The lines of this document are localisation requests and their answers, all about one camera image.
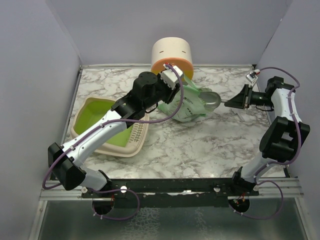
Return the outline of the silver metal scoop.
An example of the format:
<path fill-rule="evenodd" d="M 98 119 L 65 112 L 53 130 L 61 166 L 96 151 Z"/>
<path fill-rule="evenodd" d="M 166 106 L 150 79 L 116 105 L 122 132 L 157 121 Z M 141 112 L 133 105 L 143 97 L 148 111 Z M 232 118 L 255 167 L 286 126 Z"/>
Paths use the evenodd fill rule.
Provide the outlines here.
<path fill-rule="evenodd" d="M 221 99 L 221 96 L 214 91 L 202 91 L 198 97 L 204 101 L 204 108 L 207 111 L 213 111 L 227 101 Z"/>

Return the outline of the green cat litter bag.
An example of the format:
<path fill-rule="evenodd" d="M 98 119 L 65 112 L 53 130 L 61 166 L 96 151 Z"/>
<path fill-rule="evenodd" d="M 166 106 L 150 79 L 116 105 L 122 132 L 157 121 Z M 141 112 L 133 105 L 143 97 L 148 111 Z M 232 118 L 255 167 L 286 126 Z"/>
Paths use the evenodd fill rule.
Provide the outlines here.
<path fill-rule="evenodd" d="M 201 92 L 213 92 L 210 88 L 199 87 L 189 79 L 183 78 L 183 101 L 179 111 L 173 116 L 174 120 L 182 123 L 190 122 L 198 117 L 204 117 L 213 111 L 204 108 L 205 102 L 199 98 Z"/>

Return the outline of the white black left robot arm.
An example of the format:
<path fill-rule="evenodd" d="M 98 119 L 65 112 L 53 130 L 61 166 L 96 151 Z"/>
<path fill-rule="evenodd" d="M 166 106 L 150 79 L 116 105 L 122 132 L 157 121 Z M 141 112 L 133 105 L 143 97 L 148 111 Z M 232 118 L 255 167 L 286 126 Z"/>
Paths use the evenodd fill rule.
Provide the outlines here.
<path fill-rule="evenodd" d="M 78 186 L 93 189 L 97 196 L 106 197 L 111 190 L 110 179 L 101 170 L 86 168 L 84 162 L 101 145 L 128 129 L 160 101 L 169 104 L 177 93 L 183 92 L 183 72 L 175 66 L 158 74 L 142 72 L 134 80 L 132 90 L 118 99 L 110 110 L 78 137 L 48 147 L 48 175 L 54 174 L 59 185 L 67 191 Z"/>

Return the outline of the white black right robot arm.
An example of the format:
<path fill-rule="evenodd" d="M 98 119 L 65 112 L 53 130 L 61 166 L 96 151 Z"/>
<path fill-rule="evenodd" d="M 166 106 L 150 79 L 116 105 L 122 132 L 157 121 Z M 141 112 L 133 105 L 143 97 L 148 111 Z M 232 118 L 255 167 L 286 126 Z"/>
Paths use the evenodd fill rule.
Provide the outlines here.
<path fill-rule="evenodd" d="M 251 105 L 270 107 L 275 118 L 261 138 L 258 154 L 233 173 L 229 189 L 236 195 L 249 193 L 258 179 L 276 165 L 289 164 L 310 133 L 310 126 L 302 122 L 295 105 L 295 89 L 274 76 L 267 81 L 264 92 L 253 91 L 245 84 L 239 94 L 224 103 L 226 107 L 247 109 Z"/>

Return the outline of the grey plastic bag clip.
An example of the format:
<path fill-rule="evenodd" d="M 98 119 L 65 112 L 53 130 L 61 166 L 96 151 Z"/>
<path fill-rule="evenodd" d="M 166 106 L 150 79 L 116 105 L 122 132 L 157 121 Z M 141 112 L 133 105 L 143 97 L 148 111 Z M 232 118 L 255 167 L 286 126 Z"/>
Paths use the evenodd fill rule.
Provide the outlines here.
<path fill-rule="evenodd" d="M 232 109 L 232 112 L 239 118 L 241 122 L 245 122 L 246 120 L 242 116 L 241 112 L 239 112 L 237 109 Z"/>

